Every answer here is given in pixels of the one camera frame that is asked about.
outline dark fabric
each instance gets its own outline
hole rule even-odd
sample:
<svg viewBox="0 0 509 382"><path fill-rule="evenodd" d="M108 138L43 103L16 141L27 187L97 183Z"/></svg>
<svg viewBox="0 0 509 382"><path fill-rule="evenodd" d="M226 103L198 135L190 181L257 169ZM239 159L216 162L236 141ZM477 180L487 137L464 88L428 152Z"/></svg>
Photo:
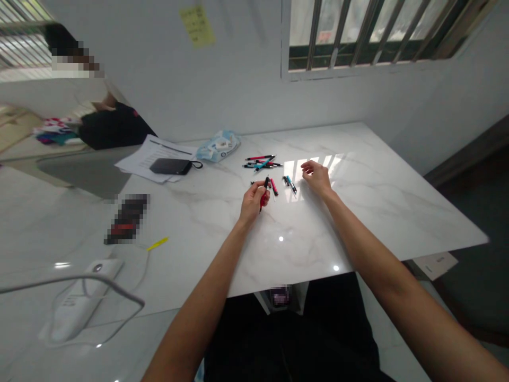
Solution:
<svg viewBox="0 0 509 382"><path fill-rule="evenodd" d="M117 102L114 111L99 111L81 118L78 134L95 150L142 144L148 134L157 136L132 108Z"/></svg>
<svg viewBox="0 0 509 382"><path fill-rule="evenodd" d="M53 56L82 55L82 49L76 39L62 24L49 24L44 28L44 39Z"/></svg>
<svg viewBox="0 0 509 382"><path fill-rule="evenodd" d="M304 316L265 314L253 294L229 298L205 354L205 381L392 381L355 273L311 281Z"/></svg>

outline person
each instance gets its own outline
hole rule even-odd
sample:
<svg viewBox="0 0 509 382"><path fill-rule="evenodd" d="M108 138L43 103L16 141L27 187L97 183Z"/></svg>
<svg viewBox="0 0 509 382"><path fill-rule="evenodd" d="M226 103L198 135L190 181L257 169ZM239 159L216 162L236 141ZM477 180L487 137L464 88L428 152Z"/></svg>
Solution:
<svg viewBox="0 0 509 382"><path fill-rule="evenodd" d="M309 161L302 170L332 215L354 269L431 380L508 381L509 370L343 203L328 169ZM245 193L237 223L175 316L142 381L192 381L204 356L205 381L392 380L380 371L355 273L311 281L303 316L267 316L252 294L226 299L260 200L264 193L265 204L270 199L263 184Z"/></svg>
<svg viewBox="0 0 509 382"><path fill-rule="evenodd" d="M84 71L100 72L100 65L88 54L88 49L62 24L46 25L44 38L52 56L59 61L79 64ZM108 93L102 102L93 102L97 112L81 118L78 136L83 142L95 150L103 150L139 145L147 135L157 136L110 81L105 80L104 84Z"/></svg>

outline hand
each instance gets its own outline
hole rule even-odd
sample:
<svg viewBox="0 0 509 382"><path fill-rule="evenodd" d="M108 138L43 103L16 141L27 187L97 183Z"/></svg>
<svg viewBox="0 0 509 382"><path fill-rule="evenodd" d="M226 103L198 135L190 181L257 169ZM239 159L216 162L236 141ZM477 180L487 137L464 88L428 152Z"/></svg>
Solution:
<svg viewBox="0 0 509 382"><path fill-rule="evenodd" d="M251 228L260 213L260 200L265 194L264 207L270 200L270 191L264 187L265 181L254 182L244 194L240 209L239 223Z"/></svg>
<svg viewBox="0 0 509 382"><path fill-rule="evenodd" d="M309 161L301 165L302 177L308 182L309 186L320 197L324 197L327 192L332 191L329 180L329 169L315 161Z"/></svg>

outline white device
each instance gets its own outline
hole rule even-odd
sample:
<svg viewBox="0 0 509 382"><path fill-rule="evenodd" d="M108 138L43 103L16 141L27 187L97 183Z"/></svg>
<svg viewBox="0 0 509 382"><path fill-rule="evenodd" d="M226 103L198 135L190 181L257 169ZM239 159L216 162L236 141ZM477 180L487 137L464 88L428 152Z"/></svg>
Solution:
<svg viewBox="0 0 509 382"><path fill-rule="evenodd" d="M90 264L85 273L98 274L113 280L123 264L124 261L118 259L96 260ZM76 280L55 310L51 340L63 343L76 337L89 321L107 290L108 286L101 281Z"/></svg>

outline window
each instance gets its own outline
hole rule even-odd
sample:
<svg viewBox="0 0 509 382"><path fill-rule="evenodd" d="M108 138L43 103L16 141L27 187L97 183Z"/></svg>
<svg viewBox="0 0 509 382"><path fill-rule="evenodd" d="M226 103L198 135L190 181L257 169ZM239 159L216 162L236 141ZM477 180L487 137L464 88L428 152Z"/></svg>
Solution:
<svg viewBox="0 0 509 382"><path fill-rule="evenodd" d="M454 56L497 0L291 0L289 72Z"/></svg>
<svg viewBox="0 0 509 382"><path fill-rule="evenodd" d="M52 21L37 0L0 0L0 70L51 66L44 27Z"/></svg>

